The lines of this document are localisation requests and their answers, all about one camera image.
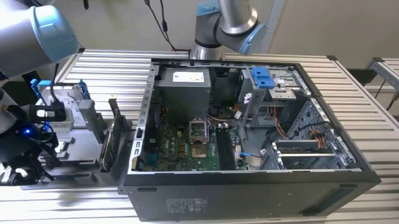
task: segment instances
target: cable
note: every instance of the cable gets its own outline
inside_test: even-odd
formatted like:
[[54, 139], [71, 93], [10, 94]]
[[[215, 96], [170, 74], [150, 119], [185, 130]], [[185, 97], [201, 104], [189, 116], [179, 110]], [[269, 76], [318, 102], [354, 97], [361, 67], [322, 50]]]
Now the cable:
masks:
[[163, 29], [165, 35], [167, 36], [169, 41], [171, 41], [170, 36], [169, 36], [169, 24], [167, 24], [167, 21], [165, 20], [163, 0], [161, 0], [161, 3], [162, 3], [162, 29]]
[[302, 130], [305, 130], [307, 127], [321, 126], [321, 125], [326, 125], [329, 123], [330, 123], [329, 121], [322, 121], [322, 122], [318, 122], [318, 123], [311, 123], [311, 124], [309, 124], [309, 125], [306, 125], [303, 127], [299, 127], [298, 128], [298, 132], [302, 131]]
[[277, 109], [274, 107], [274, 114], [275, 114], [275, 127], [277, 127], [277, 130], [278, 132], [281, 133], [282, 137], [285, 139], [289, 139], [287, 135], [286, 135], [286, 132], [283, 131], [282, 129], [282, 126], [281, 126], [281, 123], [279, 123], [279, 119], [278, 119], [278, 114], [277, 114]]
[[387, 111], [391, 109], [393, 105], [394, 105], [395, 100], [391, 100], [390, 105], [387, 107]]
[[210, 118], [213, 118], [215, 121], [221, 121], [221, 122], [231, 121], [231, 120], [233, 120], [233, 119], [219, 119], [219, 118], [215, 118], [215, 117], [213, 117], [210, 114], [207, 114], [207, 116], [209, 116]]
[[39, 124], [42, 124], [43, 126], [47, 126], [47, 127], [50, 128], [50, 130], [51, 130], [50, 137], [48, 137], [46, 140], [38, 140], [38, 139], [34, 139], [34, 138], [30, 137], [30, 140], [31, 140], [32, 142], [36, 142], [36, 143], [46, 143], [46, 142], [51, 141], [52, 138], [55, 137], [55, 129], [54, 129], [52, 126], [51, 126], [48, 123], [46, 123], [46, 122], [40, 122]]
[[[321, 133], [318, 130], [314, 130], [314, 129], [310, 129], [309, 130], [309, 133], [314, 133], [314, 134], [318, 134], [318, 133]], [[318, 138], [318, 137], [315, 137], [315, 139], [318, 140], [318, 143], [319, 143], [319, 148], [322, 148], [322, 139], [321, 138]]]
[[161, 0], [161, 3], [162, 3], [162, 25], [161, 25], [161, 22], [158, 21], [154, 9], [153, 9], [153, 7], [150, 5], [150, 0], [145, 0], [145, 3], [146, 3], [146, 5], [149, 6], [149, 8], [151, 10], [153, 16], [154, 16], [155, 21], [157, 21], [157, 25], [158, 25], [158, 27], [161, 29], [161, 32], [162, 32], [162, 36], [163, 36], [165, 40], [167, 41], [167, 43], [170, 44], [171, 48], [173, 48], [173, 51], [187, 51], [189, 52], [189, 59], [190, 59], [190, 52], [191, 52], [191, 50], [190, 49], [178, 49], [178, 48], [175, 48], [175, 46], [173, 45], [173, 42], [170, 40], [170, 36], [169, 36], [169, 23], [167, 23], [167, 21], [165, 19], [163, 1]]
[[50, 93], [51, 93], [51, 96], [52, 96], [52, 99], [54, 99], [55, 103], [60, 102], [59, 99], [58, 99], [58, 97], [56, 97], [56, 95], [55, 95], [55, 87], [54, 87], [55, 86], [55, 81], [56, 81], [56, 75], [58, 75], [58, 68], [59, 68], [59, 66], [60, 66], [60, 63], [56, 63], [55, 75], [52, 77], [52, 82], [51, 82], [51, 85], [50, 85]]
[[377, 91], [377, 94], [375, 94], [375, 97], [374, 97], [374, 98], [377, 98], [377, 97], [379, 96], [381, 89], [382, 89], [382, 87], [385, 86], [385, 84], [386, 84], [386, 80], [382, 82], [382, 84], [381, 84], [381, 88], [379, 88], [379, 90]]
[[31, 2], [39, 7], [43, 6], [36, 0], [31, 0]]
[[266, 140], [263, 141], [263, 143], [262, 143], [262, 149], [266, 147], [266, 145], [267, 145], [267, 143], [269, 142], [273, 142], [273, 140], [270, 139], [270, 136], [271, 136], [271, 134], [274, 133], [277, 131], [277, 127], [271, 127], [269, 130], [267, 130], [267, 132], [266, 132], [266, 134], [265, 134], [265, 136], [266, 136]]
[[166, 34], [163, 33], [162, 25], [161, 25], [161, 22], [158, 21], [158, 18], [157, 18], [154, 9], [153, 9], [153, 7], [151, 7], [151, 5], [150, 5], [150, 1], [145, 1], [145, 3], [146, 3], [146, 5], [149, 6], [149, 8], [150, 8], [150, 10], [151, 10], [154, 19], [155, 19], [155, 21], [157, 21], [157, 25], [158, 25], [158, 27], [159, 27], [159, 29], [161, 29], [161, 32], [162, 32], [162, 36], [163, 36], [165, 40], [169, 42], [171, 48], [173, 48], [173, 50], [175, 50], [175, 49], [177, 49], [175, 46], [173, 45], [173, 43], [171, 43], [170, 39], [167, 38]]
[[243, 156], [254, 156], [254, 157], [257, 157], [257, 158], [263, 158], [263, 156], [254, 155], [254, 154], [251, 154], [251, 153], [239, 152], [239, 154], [243, 155]]

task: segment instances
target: blue clip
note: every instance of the blue clip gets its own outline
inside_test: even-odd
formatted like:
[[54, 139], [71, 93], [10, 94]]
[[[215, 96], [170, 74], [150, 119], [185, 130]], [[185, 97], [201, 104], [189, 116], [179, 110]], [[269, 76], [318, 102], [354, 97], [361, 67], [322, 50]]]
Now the blue clip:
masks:
[[251, 156], [251, 153], [239, 152], [239, 154], [243, 156]]
[[82, 88], [82, 92], [83, 92], [83, 98], [84, 99], [92, 99], [87, 90], [87, 84], [84, 83], [83, 79], [79, 82], [79, 86]]
[[47, 102], [46, 102], [46, 100], [43, 98], [43, 95], [42, 95], [42, 93], [39, 91], [39, 88], [38, 88], [38, 86], [43, 86], [43, 85], [40, 85], [42, 82], [43, 81], [39, 82], [38, 79], [32, 79], [31, 80], [31, 89], [34, 90], [36, 97], [43, 100], [43, 103], [47, 106], [48, 104], [47, 104]]
[[253, 77], [257, 82], [257, 87], [262, 89], [273, 89], [275, 87], [274, 79], [270, 76], [267, 68], [253, 68]]

